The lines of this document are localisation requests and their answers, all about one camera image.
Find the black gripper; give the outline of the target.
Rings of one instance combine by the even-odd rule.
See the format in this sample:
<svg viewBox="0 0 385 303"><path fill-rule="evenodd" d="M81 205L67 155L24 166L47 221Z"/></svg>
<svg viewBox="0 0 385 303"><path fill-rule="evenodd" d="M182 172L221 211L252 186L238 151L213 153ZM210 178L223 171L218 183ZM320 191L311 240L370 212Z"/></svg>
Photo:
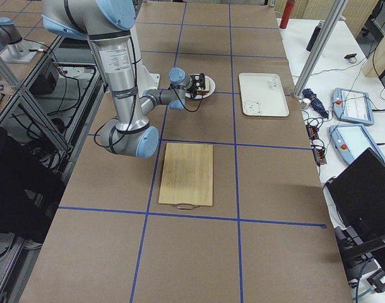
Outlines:
<svg viewBox="0 0 385 303"><path fill-rule="evenodd" d="M206 90L206 78L204 73L191 75L191 95L203 95Z"/></svg>

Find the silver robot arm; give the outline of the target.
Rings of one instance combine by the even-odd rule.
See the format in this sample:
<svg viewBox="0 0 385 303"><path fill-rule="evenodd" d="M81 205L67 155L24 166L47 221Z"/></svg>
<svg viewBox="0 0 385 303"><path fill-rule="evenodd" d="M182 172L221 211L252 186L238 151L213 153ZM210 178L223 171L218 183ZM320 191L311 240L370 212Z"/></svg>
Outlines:
<svg viewBox="0 0 385 303"><path fill-rule="evenodd" d="M203 73L188 75L181 68L169 71L170 87L139 93L142 65L136 60L132 31L134 1L44 1L44 27L57 35L86 40L104 84L111 92L116 117L97 132L98 146L130 157L149 158L158 146L158 129L147 113L158 105L185 109L185 96L206 88Z"/></svg>
<svg viewBox="0 0 385 303"><path fill-rule="evenodd" d="M5 47L14 58L21 58L28 53L28 47L13 21L7 17L0 17L0 52Z"/></svg>

